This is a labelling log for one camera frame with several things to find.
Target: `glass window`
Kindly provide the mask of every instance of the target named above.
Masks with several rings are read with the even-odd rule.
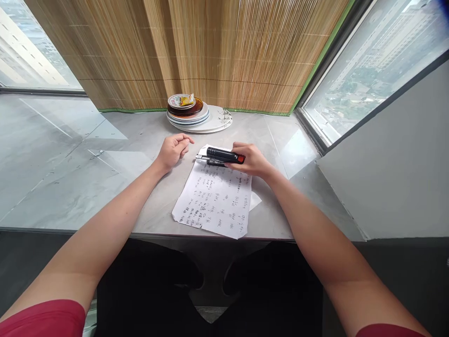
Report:
[[[330,145],[448,49],[438,0],[379,0],[303,108]]]
[[[82,90],[23,0],[0,0],[0,83]]]

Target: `black pants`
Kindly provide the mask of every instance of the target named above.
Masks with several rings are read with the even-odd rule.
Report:
[[[295,244],[272,242],[237,261],[239,299],[213,324],[188,289],[196,267],[176,250],[129,239],[97,289],[102,336],[321,336],[322,286]]]

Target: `gray marble surface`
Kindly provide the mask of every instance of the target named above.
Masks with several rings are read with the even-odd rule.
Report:
[[[192,134],[195,144],[154,189],[134,237],[217,236],[175,222],[171,211],[198,150],[238,140],[257,145],[348,238],[363,240],[295,116],[232,116],[226,130]],[[163,112],[100,114],[87,98],[0,95],[0,120],[0,228],[9,230],[78,230],[153,162],[166,136],[178,133]],[[250,212],[245,238],[293,239],[271,189],[257,177],[252,189],[262,202]]]

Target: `hand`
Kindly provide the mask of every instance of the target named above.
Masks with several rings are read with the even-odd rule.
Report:
[[[165,138],[160,147],[159,155],[153,164],[159,165],[163,172],[168,173],[178,160],[188,152],[190,143],[194,144],[195,142],[184,133]]]
[[[276,172],[275,167],[268,162],[256,145],[234,142],[233,146],[232,152],[244,155],[245,161],[243,164],[225,163],[226,167],[251,176],[259,176],[262,179]]]

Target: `white plate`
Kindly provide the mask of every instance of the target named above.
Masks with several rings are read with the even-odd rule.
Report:
[[[170,105],[171,107],[175,108],[175,109],[188,109],[193,107],[193,105],[196,103],[196,100],[193,100],[193,103],[189,104],[189,105],[183,105],[181,106],[181,97],[189,97],[190,95],[186,95],[186,94],[175,94],[173,96],[170,96],[168,98],[168,105]]]
[[[167,112],[168,112],[168,114],[170,114],[170,117],[175,119],[175,120],[179,120],[179,121],[194,121],[194,120],[197,120],[197,119],[200,119],[200,118],[204,117],[207,114],[208,111],[209,111],[208,105],[205,102],[203,102],[203,108],[201,109],[201,111],[198,112],[196,115],[191,116],[191,118],[180,118],[178,116],[170,114],[169,111],[167,111]]]
[[[223,108],[216,105],[209,105],[209,117],[205,123],[201,123],[200,125],[182,126],[182,128],[192,132],[209,131],[226,125],[230,119],[232,119],[232,116],[230,114],[226,115]]]
[[[192,131],[192,130],[186,130],[186,129],[182,129],[181,127],[177,126],[177,125],[173,125],[174,127],[177,127],[178,129],[180,129],[181,131],[185,131],[185,132],[191,132],[191,133],[214,133],[214,132],[218,132],[218,131],[222,131],[224,129],[227,129],[228,127],[230,127],[232,124],[232,119],[230,119],[230,121],[228,123],[226,123],[225,125],[222,125],[221,127],[217,128],[217,129],[213,129],[213,130],[207,130],[207,131]]]
[[[167,119],[170,123],[175,124],[175,125],[184,125],[184,126],[189,126],[189,125],[199,125],[200,123],[204,123],[206,122],[207,118],[209,117],[209,111],[206,115],[204,115],[201,119],[197,119],[194,121],[176,121],[171,119],[169,116],[167,116]]]

